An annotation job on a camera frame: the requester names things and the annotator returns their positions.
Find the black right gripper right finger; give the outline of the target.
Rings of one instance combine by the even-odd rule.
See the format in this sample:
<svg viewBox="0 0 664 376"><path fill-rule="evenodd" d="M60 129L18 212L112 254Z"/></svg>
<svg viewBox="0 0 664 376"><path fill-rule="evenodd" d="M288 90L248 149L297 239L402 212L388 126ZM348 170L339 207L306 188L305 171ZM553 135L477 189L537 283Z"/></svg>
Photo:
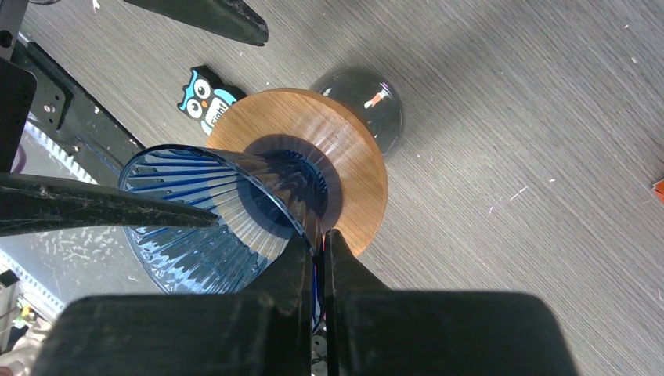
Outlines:
<svg viewBox="0 0 664 376"><path fill-rule="evenodd" d="M331 375L575 375L550 308L507 291L393 290L339 230L324 243Z"/></svg>

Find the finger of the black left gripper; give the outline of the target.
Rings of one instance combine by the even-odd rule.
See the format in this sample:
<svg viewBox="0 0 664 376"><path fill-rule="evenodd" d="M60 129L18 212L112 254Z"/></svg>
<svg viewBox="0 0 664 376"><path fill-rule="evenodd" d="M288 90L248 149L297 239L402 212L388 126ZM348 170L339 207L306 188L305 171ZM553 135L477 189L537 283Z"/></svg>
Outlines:
<svg viewBox="0 0 664 376"><path fill-rule="evenodd" d="M201 208L77 180L1 174L1 235L90 226L206 228L218 216Z"/></svg>
<svg viewBox="0 0 664 376"><path fill-rule="evenodd" d="M247 45L263 46L269 29L243 0L134 0L132 5Z"/></svg>

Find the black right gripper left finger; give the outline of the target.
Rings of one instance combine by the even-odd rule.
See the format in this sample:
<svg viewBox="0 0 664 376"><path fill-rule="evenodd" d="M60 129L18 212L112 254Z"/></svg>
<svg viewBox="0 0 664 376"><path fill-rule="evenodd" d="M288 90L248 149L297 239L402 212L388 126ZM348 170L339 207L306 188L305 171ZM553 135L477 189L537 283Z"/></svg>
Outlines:
<svg viewBox="0 0 664 376"><path fill-rule="evenodd" d="M308 375L312 258L301 237L242 291L104 295L70 304L36 375Z"/></svg>

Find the blue glass dripper cone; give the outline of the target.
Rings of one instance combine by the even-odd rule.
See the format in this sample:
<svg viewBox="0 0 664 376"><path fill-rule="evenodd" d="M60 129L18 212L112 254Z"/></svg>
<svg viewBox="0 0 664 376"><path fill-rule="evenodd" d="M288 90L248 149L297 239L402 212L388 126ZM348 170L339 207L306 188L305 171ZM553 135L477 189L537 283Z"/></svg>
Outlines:
<svg viewBox="0 0 664 376"><path fill-rule="evenodd" d="M293 150L244 154L185 145L136 154L118 186L129 193L187 204L215 215L208 228L128 226L136 258L165 293L243 290L292 237L317 257L328 186L320 167Z"/></svg>

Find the smoky glass carafe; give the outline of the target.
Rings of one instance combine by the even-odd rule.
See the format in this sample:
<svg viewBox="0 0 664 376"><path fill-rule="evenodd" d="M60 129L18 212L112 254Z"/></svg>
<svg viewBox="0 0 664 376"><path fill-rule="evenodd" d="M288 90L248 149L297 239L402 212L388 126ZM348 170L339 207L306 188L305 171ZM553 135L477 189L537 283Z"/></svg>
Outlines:
<svg viewBox="0 0 664 376"><path fill-rule="evenodd" d="M357 116L384 159L396 152L403 132L402 101L383 75L364 67L346 67L327 72L309 89L341 103Z"/></svg>

